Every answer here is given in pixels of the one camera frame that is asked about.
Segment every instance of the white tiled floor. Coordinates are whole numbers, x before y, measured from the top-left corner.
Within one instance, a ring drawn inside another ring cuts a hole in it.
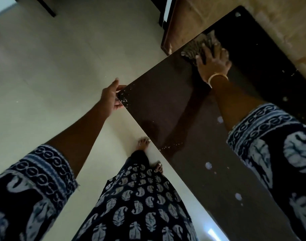
[[[115,77],[128,84],[166,57],[150,0],[61,0],[57,12],[52,18],[36,0],[21,0],[0,15],[0,172],[75,122]],[[71,240],[143,135],[126,109],[107,120],[79,189],[44,240]],[[153,144],[148,156],[163,163],[199,239],[213,228],[226,240]]]

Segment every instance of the glossy brown surface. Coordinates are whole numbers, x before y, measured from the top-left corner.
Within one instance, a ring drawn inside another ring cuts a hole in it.
[[[229,50],[230,80],[306,121],[306,102],[297,99],[299,93],[306,98],[306,80],[247,12],[236,11],[240,19],[230,13],[205,31],[215,29]],[[210,88],[180,53],[143,74],[119,98],[231,241],[297,240],[267,190],[227,146]],[[293,78],[296,85],[289,83]]]

